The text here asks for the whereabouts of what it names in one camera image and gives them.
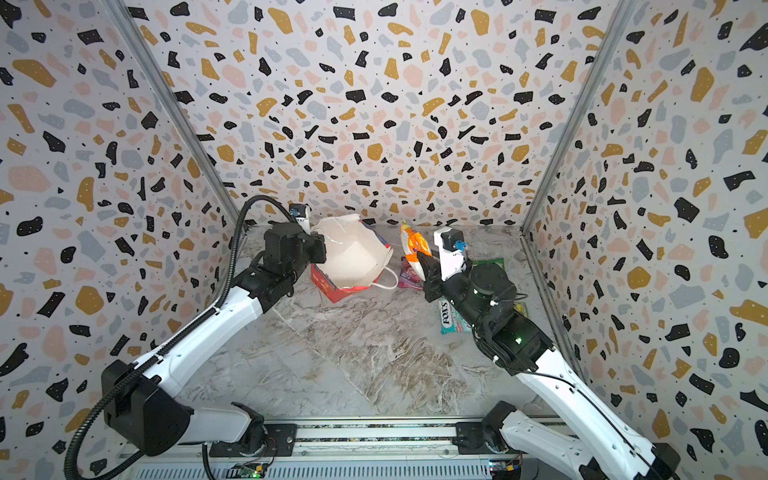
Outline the orange fruits candy bag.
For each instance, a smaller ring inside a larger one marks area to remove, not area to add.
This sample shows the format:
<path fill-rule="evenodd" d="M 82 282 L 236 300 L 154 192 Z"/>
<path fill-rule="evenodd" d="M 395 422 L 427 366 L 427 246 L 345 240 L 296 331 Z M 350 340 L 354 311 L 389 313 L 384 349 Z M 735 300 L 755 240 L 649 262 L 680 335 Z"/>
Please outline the orange fruits candy bag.
<path fill-rule="evenodd" d="M 424 280 L 424 270 L 419 261 L 419 255 L 432 257 L 428 242 L 421 233 L 416 232 L 405 221 L 400 225 L 400 239 L 405 259 L 419 278 Z"/>

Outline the pink berries candy bag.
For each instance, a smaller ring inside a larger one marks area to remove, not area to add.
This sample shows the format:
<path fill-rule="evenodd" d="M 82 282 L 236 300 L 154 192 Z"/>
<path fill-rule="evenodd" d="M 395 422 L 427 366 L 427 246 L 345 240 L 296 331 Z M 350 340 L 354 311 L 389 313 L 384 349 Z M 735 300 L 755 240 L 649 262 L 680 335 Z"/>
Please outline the pink berries candy bag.
<path fill-rule="evenodd" d="M 400 289 L 412 289 L 416 291 L 423 290 L 423 280 L 405 257 L 401 258 L 398 287 Z"/>

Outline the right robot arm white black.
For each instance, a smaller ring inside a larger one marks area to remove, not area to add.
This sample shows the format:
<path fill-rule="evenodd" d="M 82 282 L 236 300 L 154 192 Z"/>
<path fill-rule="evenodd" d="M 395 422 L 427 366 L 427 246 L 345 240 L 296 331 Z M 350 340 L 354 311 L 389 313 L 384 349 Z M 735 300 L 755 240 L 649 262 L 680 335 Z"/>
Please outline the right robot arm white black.
<path fill-rule="evenodd" d="M 515 307 L 517 288 L 497 264 L 467 263 L 443 274 L 421 255 L 427 301 L 444 299 L 471 325 L 476 347 L 543 399 L 572 431 L 565 435 L 498 402 L 481 422 L 492 451 L 517 450 L 571 479 L 673 479 L 680 456 L 621 420 L 574 372 L 553 341 Z"/>

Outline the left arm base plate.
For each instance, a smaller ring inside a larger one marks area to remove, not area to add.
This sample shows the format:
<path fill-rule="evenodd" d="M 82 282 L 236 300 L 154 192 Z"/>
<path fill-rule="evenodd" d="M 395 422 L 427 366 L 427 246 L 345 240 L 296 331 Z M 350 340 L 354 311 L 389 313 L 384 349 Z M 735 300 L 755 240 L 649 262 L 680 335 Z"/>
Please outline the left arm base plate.
<path fill-rule="evenodd" d="M 234 443 L 216 442 L 209 448 L 213 458 L 279 458 L 293 454 L 298 426 L 267 423 L 254 427 Z"/>

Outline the red paper bag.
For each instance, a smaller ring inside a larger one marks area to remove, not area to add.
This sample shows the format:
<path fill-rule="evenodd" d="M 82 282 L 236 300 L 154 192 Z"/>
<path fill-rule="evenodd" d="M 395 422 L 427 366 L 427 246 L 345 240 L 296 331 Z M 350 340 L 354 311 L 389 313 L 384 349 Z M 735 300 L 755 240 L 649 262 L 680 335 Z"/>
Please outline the red paper bag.
<path fill-rule="evenodd" d="M 323 218 L 314 233 L 324 237 L 326 260 L 312 266 L 311 279 L 332 303 L 371 288 L 397 288 L 398 275 L 388 267 L 393 247 L 359 214 Z"/>

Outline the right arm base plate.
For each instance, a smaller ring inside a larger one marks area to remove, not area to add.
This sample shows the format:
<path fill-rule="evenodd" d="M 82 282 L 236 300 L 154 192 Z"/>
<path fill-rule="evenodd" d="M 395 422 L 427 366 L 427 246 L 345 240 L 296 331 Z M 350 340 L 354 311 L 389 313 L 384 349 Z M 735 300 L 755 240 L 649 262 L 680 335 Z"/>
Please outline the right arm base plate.
<path fill-rule="evenodd" d="M 501 437 L 501 434 L 481 422 L 457 422 L 456 435 L 452 444 L 460 454 L 470 455 L 516 455 L 522 450 L 514 449 Z"/>

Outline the teal mint candy bag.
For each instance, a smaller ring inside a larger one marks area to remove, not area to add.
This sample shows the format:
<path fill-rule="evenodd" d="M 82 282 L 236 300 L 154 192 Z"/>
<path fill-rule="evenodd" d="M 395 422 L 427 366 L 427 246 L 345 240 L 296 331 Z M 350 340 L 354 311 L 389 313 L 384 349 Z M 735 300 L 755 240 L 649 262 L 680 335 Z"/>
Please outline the teal mint candy bag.
<path fill-rule="evenodd" d="M 470 333 L 472 327 L 458 313 L 454 306 L 445 298 L 438 301 L 439 319 L 441 323 L 441 333 L 443 335 L 451 333 Z"/>

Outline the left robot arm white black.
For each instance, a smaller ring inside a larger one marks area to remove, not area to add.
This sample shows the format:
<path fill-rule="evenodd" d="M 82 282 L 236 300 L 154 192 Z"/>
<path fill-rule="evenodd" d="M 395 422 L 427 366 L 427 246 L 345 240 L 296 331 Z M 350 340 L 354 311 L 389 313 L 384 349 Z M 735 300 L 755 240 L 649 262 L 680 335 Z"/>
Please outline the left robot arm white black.
<path fill-rule="evenodd" d="M 109 389 L 127 387 L 106 403 L 106 424 L 147 456 L 176 445 L 230 444 L 241 454 L 261 452 L 267 430 L 261 414 L 240 402 L 205 407 L 178 396 L 194 374 L 246 325 L 290 296 L 311 264 L 326 260 L 325 239 L 293 222 L 273 225 L 263 251 L 234 277 L 224 303 L 199 315 L 154 351 L 141 356 L 150 365 L 113 362 L 102 374 Z"/>

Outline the green snack pack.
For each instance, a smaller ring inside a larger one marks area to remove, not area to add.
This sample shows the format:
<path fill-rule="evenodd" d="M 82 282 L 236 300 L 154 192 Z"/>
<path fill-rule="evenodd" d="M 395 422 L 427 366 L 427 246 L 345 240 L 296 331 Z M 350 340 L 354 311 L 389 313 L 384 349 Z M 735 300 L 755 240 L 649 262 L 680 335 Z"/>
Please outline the green snack pack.
<path fill-rule="evenodd" d="M 529 319 L 530 316 L 528 314 L 527 306 L 524 303 L 514 303 L 513 304 L 514 311 L 517 315 L 519 315 L 522 318 Z"/>

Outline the green yellow candy bag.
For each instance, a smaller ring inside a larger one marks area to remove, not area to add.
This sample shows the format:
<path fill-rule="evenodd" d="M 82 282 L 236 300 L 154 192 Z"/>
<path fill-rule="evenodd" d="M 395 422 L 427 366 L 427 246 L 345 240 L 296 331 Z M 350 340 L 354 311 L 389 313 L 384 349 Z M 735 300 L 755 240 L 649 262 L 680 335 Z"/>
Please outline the green yellow candy bag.
<path fill-rule="evenodd" d="M 472 268 L 476 268 L 482 265 L 490 265 L 490 264 L 498 265 L 502 270 L 506 270 L 505 262 L 503 258 L 476 259 L 476 260 L 473 260 Z"/>

